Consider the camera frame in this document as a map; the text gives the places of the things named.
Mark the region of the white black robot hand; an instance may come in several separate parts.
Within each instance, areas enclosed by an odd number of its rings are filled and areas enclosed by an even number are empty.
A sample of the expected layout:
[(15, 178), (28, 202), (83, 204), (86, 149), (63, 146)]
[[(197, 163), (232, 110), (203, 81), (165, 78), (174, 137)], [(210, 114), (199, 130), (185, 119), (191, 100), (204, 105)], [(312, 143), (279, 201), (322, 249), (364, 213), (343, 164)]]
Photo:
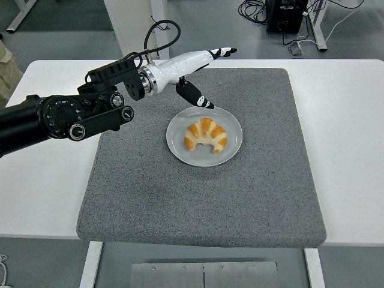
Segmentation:
[(146, 96), (155, 96), (168, 84), (176, 86), (176, 93), (196, 107), (213, 109), (214, 105), (185, 77), (208, 66), (219, 57), (228, 57), (236, 48), (224, 47), (183, 53), (160, 65), (147, 64), (140, 69)]

